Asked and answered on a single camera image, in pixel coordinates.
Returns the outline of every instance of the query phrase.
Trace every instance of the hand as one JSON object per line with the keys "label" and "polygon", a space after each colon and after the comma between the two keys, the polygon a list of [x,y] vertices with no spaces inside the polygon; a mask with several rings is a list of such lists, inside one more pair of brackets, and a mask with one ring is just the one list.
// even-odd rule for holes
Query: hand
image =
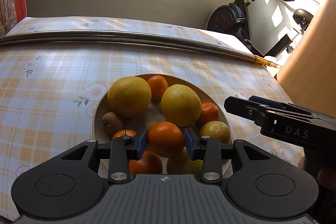
{"label": "hand", "polygon": [[[306,157],[303,157],[298,164],[298,168],[304,170],[306,167]],[[322,168],[318,174],[317,180],[323,187],[336,192],[336,170],[331,168]]]}

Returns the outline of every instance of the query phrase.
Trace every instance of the screw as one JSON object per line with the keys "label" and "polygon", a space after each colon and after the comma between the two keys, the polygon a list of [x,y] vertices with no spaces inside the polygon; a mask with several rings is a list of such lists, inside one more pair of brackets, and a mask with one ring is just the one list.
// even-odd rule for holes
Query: screw
{"label": "screw", "polygon": [[127,178],[127,175],[123,172],[115,172],[111,175],[111,179],[113,180],[125,180]]}
{"label": "screw", "polygon": [[219,179],[219,174],[215,172],[208,172],[203,175],[206,180],[217,180]]}

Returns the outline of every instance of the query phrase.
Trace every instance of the table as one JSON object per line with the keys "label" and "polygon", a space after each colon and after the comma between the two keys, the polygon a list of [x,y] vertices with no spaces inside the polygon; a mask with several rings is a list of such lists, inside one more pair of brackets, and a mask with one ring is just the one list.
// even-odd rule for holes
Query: table
{"label": "table", "polygon": [[[236,38],[175,25],[111,18],[26,18],[10,34],[103,28],[187,37],[241,48]],[[290,102],[261,65],[199,52],[128,44],[35,44],[0,48],[0,214],[18,217],[11,185],[22,172],[92,138],[95,108],[108,87],[128,75],[162,73],[210,95],[222,110],[228,96]],[[241,138],[297,165],[302,149],[259,134],[249,120],[226,114]],[[101,165],[100,175],[106,176]]]}

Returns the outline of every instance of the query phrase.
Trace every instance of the orange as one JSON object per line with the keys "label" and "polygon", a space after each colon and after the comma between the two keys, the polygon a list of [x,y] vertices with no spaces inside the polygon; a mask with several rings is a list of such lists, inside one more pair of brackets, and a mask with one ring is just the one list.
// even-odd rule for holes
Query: orange
{"label": "orange", "polygon": [[152,90],[152,100],[161,100],[163,93],[169,87],[166,79],[161,75],[152,76],[147,83]]}
{"label": "orange", "polygon": [[131,176],[135,174],[162,174],[162,162],[153,152],[145,151],[141,160],[130,160],[128,168]]}
{"label": "orange", "polygon": [[213,103],[203,103],[201,115],[196,121],[200,125],[205,125],[207,122],[218,121],[219,110]]}
{"label": "orange", "polygon": [[156,154],[165,158],[178,156],[184,148],[184,136],[171,122],[159,122],[149,131],[147,141]]}
{"label": "orange", "polygon": [[136,132],[134,130],[123,129],[123,130],[118,131],[116,134],[114,134],[112,139],[122,137],[122,136],[134,137],[135,135],[136,135]]}

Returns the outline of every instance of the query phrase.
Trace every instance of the fruit bowl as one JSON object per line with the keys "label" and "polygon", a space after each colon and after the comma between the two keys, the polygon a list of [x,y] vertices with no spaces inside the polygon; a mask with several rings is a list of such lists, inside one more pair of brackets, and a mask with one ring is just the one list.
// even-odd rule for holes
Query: fruit bowl
{"label": "fruit bowl", "polygon": [[[137,75],[140,78],[143,78],[144,80],[148,80],[150,77],[158,75],[158,74],[145,74],[145,75]],[[190,87],[192,90],[194,90],[197,95],[199,96],[200,100],[202,103],[205,102],[211,102],[215,104],[218,107],[219,110],[219,119],[218,121],[224,122],[230,130],[230,140],[229,143],[232,144],[232,135],[231,135],[231,128],[229,125],[229,122],[224,114],[224,112],[221,110],[220,106],[216,104],[216,102],[209,96],[207,95],[204,91],[202,91],[200,88],[197,86],[183,80],[176,78],[174,76],[170,75],[162,75],[168,82],[169,86],[175,85],[175,84],[180,84],[180,85],[186,85]],[[107,102],[107,93],[103,96],[101,101],[99,102],[96,113],[93,116],[93,123],[92,123],[92,135],[93,138],[97,139],[99,143],[107,143],[111,141],[111,137],[105,132],[105,128],[101,122],[102,117],[110,112],[111,109],[109,107],[109,104]],[[131,118],[122,118],[124,128],[125,129],[131,129],[136,132],[140,130],[141,127],[143,127],[146,122],[164,122],[166,121],[166,118],[163,116],[161,112],[161,102],[160,101],[151,101],[147,109],[142,112],[141,114],[131,117]],[[190,127],[193,128],[194,132],[198,134],[200,130],[200,126],[197,125],[196,123],[193,123],[189,125]],[[179,127],[182,132],[184,132],[184,127]],[[146,148],[147,151],[151,151],[150,147],[147,146]],[[166,163],[167,163],[167,158],[160,157],[163,165],[163,174],[166,174]],[[109,165],[109,160],[102,160],[103,164],[108,168]],[[228,166],[230,164],[229,160],[223,160],[222,161],[222,170],[223,174],[227,170]]]}

